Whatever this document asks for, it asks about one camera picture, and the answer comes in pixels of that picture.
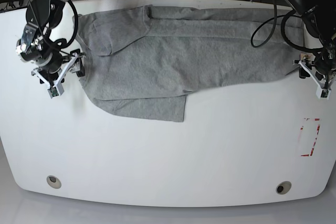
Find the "grey T-shirt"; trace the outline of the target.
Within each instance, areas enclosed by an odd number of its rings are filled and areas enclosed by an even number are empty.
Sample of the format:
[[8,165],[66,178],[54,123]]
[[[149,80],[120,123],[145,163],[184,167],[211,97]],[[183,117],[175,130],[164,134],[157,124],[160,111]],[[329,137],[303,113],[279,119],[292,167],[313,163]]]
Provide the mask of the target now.
[[270,9],[141,6],[79,16],[89,100],[117,116],[183,122],[188,94],[294,70]]

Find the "red tape rectangle marking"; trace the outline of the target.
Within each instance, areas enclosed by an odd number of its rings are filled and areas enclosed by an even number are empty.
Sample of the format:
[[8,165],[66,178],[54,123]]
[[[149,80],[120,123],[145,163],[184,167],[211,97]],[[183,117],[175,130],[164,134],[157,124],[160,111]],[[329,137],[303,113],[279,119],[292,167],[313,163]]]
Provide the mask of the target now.
[[304,118],[298,138],[298,153],[301,157],[313,155],[321,126],[320,118]]

